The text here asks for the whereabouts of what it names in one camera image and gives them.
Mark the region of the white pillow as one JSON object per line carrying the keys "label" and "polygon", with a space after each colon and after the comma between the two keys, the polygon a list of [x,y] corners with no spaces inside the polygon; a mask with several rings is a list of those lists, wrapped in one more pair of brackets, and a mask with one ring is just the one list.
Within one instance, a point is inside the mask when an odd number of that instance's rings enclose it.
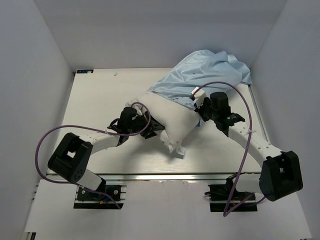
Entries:
{"label": "white pillow", "polygon": [[149,110],[150,115],[164,126],[164,130],[156,131],[162,144],[170,153],[175,151],[182,157],[185,155],[183,140],[200,121],[200,116],[195,111],[150,91],[133,98],[125,105],[139,108],[142,112]]}

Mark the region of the light blue pillowcase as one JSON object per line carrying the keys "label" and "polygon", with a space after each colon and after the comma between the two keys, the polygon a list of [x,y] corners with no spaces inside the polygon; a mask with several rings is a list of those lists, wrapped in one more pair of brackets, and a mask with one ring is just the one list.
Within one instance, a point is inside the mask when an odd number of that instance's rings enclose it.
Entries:
{"label": "light blue pillowcase", "polygon": [[213,53],[207,49],[197,50],[183,58],[148,91],[194,110],[194,101],[191,100],[192,91],[210,82],[215,84],[202,88],[207,96],[231,89],[231,86],[221,82],[232,86],[251,85],[251,71],[233,54],[225,51]]}

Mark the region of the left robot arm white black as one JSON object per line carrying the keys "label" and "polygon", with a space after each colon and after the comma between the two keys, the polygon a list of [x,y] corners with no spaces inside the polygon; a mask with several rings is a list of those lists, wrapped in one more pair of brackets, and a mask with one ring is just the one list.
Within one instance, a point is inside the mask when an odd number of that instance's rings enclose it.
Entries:
{"label": "left robot arm white black", "polygon": [[87,169],[91,155],[118,147],[130,136],[140,135],[145,139],[155,137],[165,127],[157,122],[146,110],[139,112],[137,108],[125,107],[119,118],[107,127],[112,132],[98,132],[78,136],[67,133],[48,161],[48,168],[65,179],[68,183],[88,189],[94,199],[105,196],[106,181]]}

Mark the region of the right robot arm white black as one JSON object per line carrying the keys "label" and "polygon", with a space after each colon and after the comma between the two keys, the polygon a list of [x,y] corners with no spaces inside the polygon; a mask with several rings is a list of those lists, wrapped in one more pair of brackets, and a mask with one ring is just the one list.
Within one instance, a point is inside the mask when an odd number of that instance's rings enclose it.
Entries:
{"label": "right robot arm white black", "polygon": [[203,90],[194,90],[192,97],[202,120],[212,120],[219,131],[248,150],[261,168],[258,175],[241,173],[228,177],[225,192],[229,198],[236,200],[248,192],[262,194],[274,202],[303,188],[298,155],[282,151],[251,131],[245,119],[231,111],[226,93],[215,92],[207,97]]}

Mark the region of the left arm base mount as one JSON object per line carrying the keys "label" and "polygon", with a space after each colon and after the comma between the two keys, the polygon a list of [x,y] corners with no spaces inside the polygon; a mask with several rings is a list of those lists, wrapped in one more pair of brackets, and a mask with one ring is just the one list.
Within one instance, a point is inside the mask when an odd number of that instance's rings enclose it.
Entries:
{"label": "left arm base mount", "polygon": [[77,186],[73,208],[81,210],[121,210],[124,206],[127,194],[126,185],[107,182],[99,192],[98,194],[92,190],[87,190],[84,186]]}

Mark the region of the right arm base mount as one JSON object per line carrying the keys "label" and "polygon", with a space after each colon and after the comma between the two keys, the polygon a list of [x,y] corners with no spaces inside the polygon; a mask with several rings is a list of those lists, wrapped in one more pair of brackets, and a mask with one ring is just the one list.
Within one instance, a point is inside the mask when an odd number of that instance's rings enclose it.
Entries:
{"label": "right arm base mount", "polygon": [[[236,178],[237,174],[233,174],[226,179],[224,184],[210,184],[208,186],[208,191],[204,193],[204,196],[208,198],[210,211],[212,213],[224,212],[228,197],[230,195],[232,186],[234,185],[233,180]],[[250,192],[246,191],[237,191],[236,189],[233,192],[233,195],[230,200],[228,211],[235,207],[238,203],[243,201],[245,198],[250,196]],[[243,203],[241,206],[236,208],[235,212],[257,212],[258,208],[255,204],[256,196],[253,195],[249,200]]]}

